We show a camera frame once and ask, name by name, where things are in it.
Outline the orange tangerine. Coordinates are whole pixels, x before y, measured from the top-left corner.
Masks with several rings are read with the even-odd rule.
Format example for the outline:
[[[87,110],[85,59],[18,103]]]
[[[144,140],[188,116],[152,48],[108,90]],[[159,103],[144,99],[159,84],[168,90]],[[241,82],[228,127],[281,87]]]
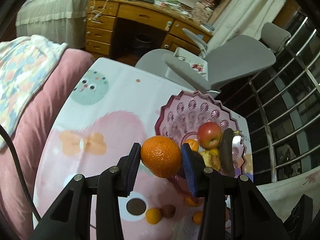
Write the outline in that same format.
[[[203,204],[202,198],[194,198],[194,197],[185,197],[184,203],[188,207],[198,207]]]
[[[140,156],[142,163],[159,178],[175,176],[182,166],[181,150],[176,142],[161,135],[146,139]]]
[[[202,217],[203,211],[196,211],[192,216],[193,223],[196,225],[200,225],[202,223]]]
[[[184,143],[188,144],[192,151],[194,151],[194,152],[199,151],[200,145],[196,139],[187,139]]]

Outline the floral blanket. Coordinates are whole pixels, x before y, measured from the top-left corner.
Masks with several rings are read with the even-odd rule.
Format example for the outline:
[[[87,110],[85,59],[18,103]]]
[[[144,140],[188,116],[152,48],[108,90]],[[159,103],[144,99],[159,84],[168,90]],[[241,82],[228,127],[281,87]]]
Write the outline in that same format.
[[[1,126],[9,136],[67,48],[41,35],[1,42]]]

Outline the overripe dark banana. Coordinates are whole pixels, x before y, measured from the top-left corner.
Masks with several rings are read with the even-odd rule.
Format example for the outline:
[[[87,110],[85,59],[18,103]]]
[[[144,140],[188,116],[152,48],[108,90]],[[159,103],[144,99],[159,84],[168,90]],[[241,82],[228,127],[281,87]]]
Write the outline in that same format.
[[[235,136],[240,136],[240,139],[242,139],[241,131],[239,130],[232,130],[231,128],[225,129],[225,131],[222,133],[219,143],[219,158],[220,158],[220,164],[221,168],[224,172],[224,174],[228,177],[235,177],[235,168],[233,163],[233,138]]]

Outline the white curtain cloth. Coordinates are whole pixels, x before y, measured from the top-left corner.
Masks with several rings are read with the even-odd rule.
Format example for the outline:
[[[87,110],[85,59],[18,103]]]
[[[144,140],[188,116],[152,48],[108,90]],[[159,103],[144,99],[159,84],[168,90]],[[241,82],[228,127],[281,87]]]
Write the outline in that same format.
[[[88,2],[27,0],[17,13],[17,36],[41,35],[71,48],[84,48]]]

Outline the dark avocado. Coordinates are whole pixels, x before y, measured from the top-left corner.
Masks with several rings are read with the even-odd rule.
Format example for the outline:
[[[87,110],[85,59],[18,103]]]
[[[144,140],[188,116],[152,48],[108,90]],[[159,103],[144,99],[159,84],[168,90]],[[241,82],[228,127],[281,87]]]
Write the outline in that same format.
[[[198,152],[195,152],[195,151],[191,152],[191,162],[194,170],[197,172],[202,171],[206,167],[204,163],[204,159]]]

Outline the red apple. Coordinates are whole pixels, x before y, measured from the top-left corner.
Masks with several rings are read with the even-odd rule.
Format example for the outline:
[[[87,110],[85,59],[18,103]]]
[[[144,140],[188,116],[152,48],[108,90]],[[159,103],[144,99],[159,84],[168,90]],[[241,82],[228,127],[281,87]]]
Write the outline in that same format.
[[[222,135],[221,127],[215,122],[206,122],[202,124],[197,131],[197,140],[199,144],[207,149],[218,148]]]

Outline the grey office chair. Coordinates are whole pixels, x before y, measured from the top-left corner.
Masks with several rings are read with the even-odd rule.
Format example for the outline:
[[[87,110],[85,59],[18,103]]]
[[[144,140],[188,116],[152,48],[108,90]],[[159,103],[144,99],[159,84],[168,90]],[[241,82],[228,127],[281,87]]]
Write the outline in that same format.
[[[188,89],[216,93],[233,80],[275,64],[275,53],[280,52],[291,38],[287,30],[267,22],[261,30],[260,40],[238,35],[207,52],[205,42],[188,29],[184,32],[199,46],[201,56],[180,47],[175,52],[155,49],[143,55],[135,67]]]

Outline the pink glass fruit plate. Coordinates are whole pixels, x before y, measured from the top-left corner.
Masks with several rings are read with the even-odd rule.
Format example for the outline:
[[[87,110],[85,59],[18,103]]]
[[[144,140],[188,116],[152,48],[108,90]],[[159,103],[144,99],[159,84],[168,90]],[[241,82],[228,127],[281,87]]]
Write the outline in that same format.
[[[244,135],[246,125],[238,124],[240,119],[207,94],[181,91],[178,95],[172,95],[161,107],[155,132],[156,135],[171,138],[180,146],[187,139],[197,139],[199,127],[206,122],[218,124],[222,131],[227,128],[239,131],[232,141],[235,176],[244,174],[253,180],[252,154],[249,153],[251,147],[248,137]]]

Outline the cartoon printed tablecloth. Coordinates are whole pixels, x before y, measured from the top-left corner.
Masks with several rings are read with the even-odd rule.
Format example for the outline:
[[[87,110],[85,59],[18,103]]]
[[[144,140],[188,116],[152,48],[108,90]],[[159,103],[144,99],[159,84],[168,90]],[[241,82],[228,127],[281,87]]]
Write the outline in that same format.
[[[91,177],[117,165],[135,142],[156,135],[161,107],[187,89],[167,79],[110,59],[98,59],[74,87],[49,133],[40,160],[34,203],[41,217],[76,174]],[[244,135],[248,137],[246,120]],[[137,215],[128,207],[146,206]],[[173,218],[151,225],[148,209],[171,204]],[[188,207],[172,183],[154,176],[140,163],[135,187],[119,198],[124,239],[197,239],[200,226],[192,222],[199,207]]]

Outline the wooden desk with drawers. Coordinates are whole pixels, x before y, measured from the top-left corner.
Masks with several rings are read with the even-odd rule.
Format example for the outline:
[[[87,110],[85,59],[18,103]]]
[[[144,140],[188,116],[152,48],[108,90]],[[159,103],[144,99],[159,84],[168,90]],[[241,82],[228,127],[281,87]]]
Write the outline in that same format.
[[[185,29],[204,42],[213,36],[204,29],[204,20],[140,0],[89,0],[86,20],[86,51],[96,58],[127,64],[135,64],[153,49],[175,51],[181,47],[199,55],[199,47]]]

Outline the small yellow citrus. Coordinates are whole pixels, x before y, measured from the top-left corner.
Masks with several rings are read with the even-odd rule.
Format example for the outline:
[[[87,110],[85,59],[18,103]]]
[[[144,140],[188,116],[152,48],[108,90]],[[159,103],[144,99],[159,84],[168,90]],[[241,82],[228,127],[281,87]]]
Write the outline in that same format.
[[[148,211],[145,214],[145,218],[149,224],[155,225],[162,220],[161,210],[156,207],[148,209]]]

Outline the brown wrinkled passion fruit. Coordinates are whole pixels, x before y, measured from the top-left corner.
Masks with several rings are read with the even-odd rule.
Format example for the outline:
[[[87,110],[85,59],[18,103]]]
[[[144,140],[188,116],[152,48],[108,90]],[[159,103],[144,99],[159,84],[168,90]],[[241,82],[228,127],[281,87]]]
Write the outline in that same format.
[[[176,207],[174,205],[167,204],[160,208],[160,212],[164,218],[171,219],[176,213]]]

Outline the metal railing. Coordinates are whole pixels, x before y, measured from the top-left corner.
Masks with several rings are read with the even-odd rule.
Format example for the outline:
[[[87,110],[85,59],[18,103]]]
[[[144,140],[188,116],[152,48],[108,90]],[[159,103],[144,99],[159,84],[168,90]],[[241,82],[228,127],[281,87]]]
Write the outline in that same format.
[[[319,166],[319,32],[301,11],[284,28],[291,38],[275,64],[225,85],[219,96],[247,121],[257,185]]]

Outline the yellow pear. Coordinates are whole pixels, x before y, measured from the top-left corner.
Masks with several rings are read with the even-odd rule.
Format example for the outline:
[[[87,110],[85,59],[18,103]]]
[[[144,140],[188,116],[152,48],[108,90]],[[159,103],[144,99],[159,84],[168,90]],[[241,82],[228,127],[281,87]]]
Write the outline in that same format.
[[[200,156],[203,158],[207,167],[211,167],[216,171],[221,170],[220,154],[217,148],[201,151]]]

